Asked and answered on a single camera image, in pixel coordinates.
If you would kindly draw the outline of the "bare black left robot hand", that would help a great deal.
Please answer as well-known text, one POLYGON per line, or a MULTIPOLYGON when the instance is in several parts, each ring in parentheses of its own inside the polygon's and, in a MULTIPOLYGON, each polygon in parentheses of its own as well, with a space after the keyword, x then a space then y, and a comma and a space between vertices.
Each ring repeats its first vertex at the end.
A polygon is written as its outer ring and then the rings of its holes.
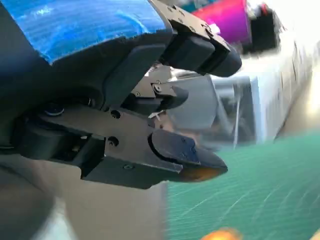
POLYGON ((203 20, 158 0, 1 1, 0 152, 136 189, 226 173, 148 119, 189 96, 148 77, 154 64, 229 77, 242 60, 203 20))

